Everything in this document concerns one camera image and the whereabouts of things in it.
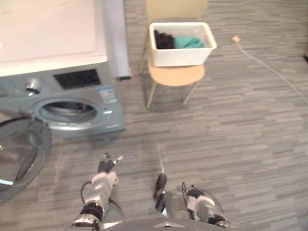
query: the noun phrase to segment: teal towel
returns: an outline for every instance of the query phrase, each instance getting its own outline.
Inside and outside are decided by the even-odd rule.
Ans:
[[[178,36],[174,38],[174,47],[181,48],[204,48],[204,43],[198,38],[193,36]]]

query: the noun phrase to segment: wooden chair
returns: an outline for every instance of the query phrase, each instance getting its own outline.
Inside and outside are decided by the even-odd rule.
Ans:
[[[147,49],[150,47],[149,25],[154,20],[166,19],[195,19],[200,21],[204,10],[207,7],[207,0],[147,0],[146,11],[148,16],[148,27],[146,38],[143,45],[141,60],[139,65],[139,73],[142,74],[144,56]],[[196,66],[175,66],[175,67],[158,67],[154,66],[151,56],[148,56],[148,68],[153,80],[150,96],[146,107],[151,106],[157,83],[166,86],[184,86],[194,83],[189,91],[183,104],[186,104],[197,87],[199,81],[205,75],[204,65]]]

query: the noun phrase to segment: plug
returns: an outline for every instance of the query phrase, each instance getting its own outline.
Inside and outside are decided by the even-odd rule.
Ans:
[[[240,44],[240,43],[241,43],[241,37],[238,36],[238,35],[233,36],[233,37],[231,38],[231,43],[232,43],[233,45],[238,45],[238,44]]]

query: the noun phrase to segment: chair seat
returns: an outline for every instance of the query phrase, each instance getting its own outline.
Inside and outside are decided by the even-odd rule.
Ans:
[[[154,66],[152,58],[148,57],[148,67],[152,79],[166,86],[184,86],[199,81],[205,75],[205,66]]]

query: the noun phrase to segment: washing machine door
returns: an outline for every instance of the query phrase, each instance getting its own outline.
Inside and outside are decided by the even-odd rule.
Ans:
[[[40,120],[0,123],[0,204],[22,191],[39,173],[51,149],[51,132]]]

